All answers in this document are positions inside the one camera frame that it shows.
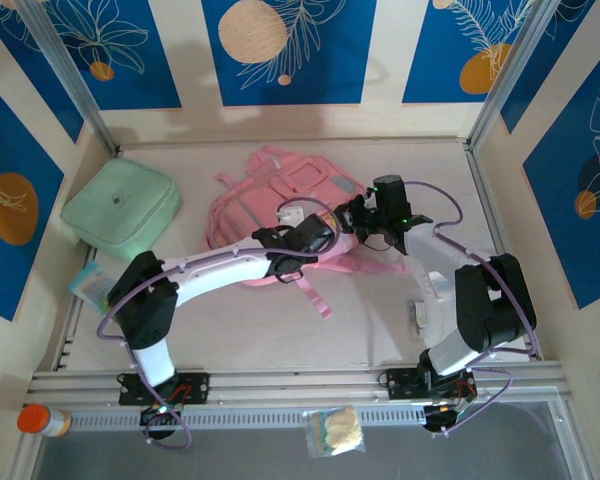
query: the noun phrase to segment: pink backpack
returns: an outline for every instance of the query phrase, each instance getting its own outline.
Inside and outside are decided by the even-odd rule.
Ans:
[[[241,182],[236,182],[226,173],[215,176],[229,190],[211,204],[205,242],[207,248],[231,245],[259,228],[279,225],[276,210],[290,198],[313,197],[335,208],[365,191],[364,186],[323,157],[304,156],[272,145],[264,146],[252,154],[245,171],[247,177]],[[317,205],[303,202],[302,206],[305,216],[318,213],[325,221],[333,223]],[[357,244],[354,235],[343,234],[335,248],[320,255],[317,263],[305,267],[346,273],[407,272],[404,265],[388,265],[347,255]],[[276,281],[275,277],[267,277],[244,283],[260,286]],[[305,277],[296,279],[295,284],[324,318],[331,316],[331,309]]]

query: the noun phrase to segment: small box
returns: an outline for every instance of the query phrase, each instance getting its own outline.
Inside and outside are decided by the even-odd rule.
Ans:
[[[126,158],[114,158],[62,210],[88,244],[131,261],[149,250],[182,205],[173,180]]]

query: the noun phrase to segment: orange bottle cap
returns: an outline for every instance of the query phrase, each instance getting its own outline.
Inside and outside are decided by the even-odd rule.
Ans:
[[[18,415],[18,430],[23,433],[39,433],[51,420],[51,412],[44,405],[27,405]]]

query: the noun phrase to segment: robotic arm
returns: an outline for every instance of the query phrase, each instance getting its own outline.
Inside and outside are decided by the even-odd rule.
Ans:
[[[373,199],[375,206],[370,206]],[[485,266],[454,247],[453,242],[440,238],[429,218],[412,214],[399,176],[375,179],[374,187],[366,195],[338,206],[335,215],[344,233],[355,234],[360,242],[372,234],[382,234],[388,245],[422,261],[429,270],[439,272],[455,286],[457,330],[422,352],[416,368],[387,372],[404,387],[403,396],[396,398],[444,396],[453,390],[454,383],[465,379],[465,368],[471,361],[525,333],[509,299],[497,295],[501,287]],[[108,300],[111,305],[123,303],[121,308],[114,307],[116,320],[147,382],[163,398],[169,398],[177,387],[178,373],[169,355],[166,336],[178,306],[203,293],[245,280],[275,276],[289,283],[294,275],[302,275],[303,265],[317,262],[318,255],[333,246],[335,236],[313,214],[296,227],[262,228],[235,245],[193,257],[161,261],[150,251],[138,255]],[[535,314],[517,260],[504,254],[492,257],[489,265],[504,279],[535,328]],[[160,274],[164,278],[126,298],[129,292]]]

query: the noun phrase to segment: bottle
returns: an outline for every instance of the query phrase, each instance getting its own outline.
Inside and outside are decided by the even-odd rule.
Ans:
[[[71,425],[71,414],[44,405],[31,404],[18,415],[18,430],[23,433],[38,433],[46,437],[60,437]]]

